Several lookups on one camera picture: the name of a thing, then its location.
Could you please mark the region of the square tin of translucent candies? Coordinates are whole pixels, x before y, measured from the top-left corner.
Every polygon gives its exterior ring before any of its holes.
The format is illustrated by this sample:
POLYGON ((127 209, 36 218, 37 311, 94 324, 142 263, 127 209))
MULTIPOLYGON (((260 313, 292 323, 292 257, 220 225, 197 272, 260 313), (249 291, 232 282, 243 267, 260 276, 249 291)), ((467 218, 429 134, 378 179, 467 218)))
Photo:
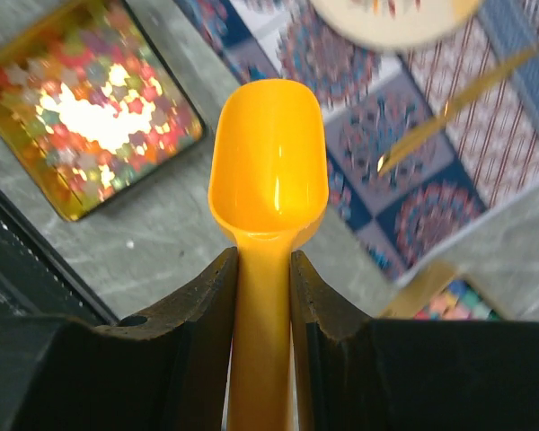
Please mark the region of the square tin of translucent candies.
POLYGON ((206 126, 123 1, 69 1, 0 48, 0 136, 76 221, 206 126))

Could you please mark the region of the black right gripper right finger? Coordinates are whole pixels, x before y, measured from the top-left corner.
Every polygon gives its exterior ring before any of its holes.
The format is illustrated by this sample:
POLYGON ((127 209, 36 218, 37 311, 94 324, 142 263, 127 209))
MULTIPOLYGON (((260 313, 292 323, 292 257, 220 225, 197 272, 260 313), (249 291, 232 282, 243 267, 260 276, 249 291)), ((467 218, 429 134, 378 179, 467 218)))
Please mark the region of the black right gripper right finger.
POLYGON ((290 267, 303 430, 539 430, 539 322, 368 316, 290 267))

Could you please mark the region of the yellow plastic scoop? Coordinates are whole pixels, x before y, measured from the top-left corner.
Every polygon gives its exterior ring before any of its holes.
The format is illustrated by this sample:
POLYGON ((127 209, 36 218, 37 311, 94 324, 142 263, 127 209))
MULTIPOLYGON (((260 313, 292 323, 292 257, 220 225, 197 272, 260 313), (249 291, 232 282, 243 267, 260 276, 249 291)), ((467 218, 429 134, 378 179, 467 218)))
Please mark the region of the yellow plastic scoop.
POLYGON ((292 428, 289 266, 328 202, 320 104, 286 79, 245 84, 216 127, 212 216, 239 253, 227 426, 292 428))

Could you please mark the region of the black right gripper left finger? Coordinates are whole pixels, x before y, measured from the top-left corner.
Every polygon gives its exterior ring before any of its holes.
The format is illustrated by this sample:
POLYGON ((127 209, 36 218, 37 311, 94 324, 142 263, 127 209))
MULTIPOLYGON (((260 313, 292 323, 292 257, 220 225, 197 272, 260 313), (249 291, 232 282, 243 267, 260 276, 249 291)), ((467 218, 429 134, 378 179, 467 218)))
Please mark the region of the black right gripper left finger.
POLYGON ((218 430, 238 252, 115 326, 0 316, 0 430, 218 430))

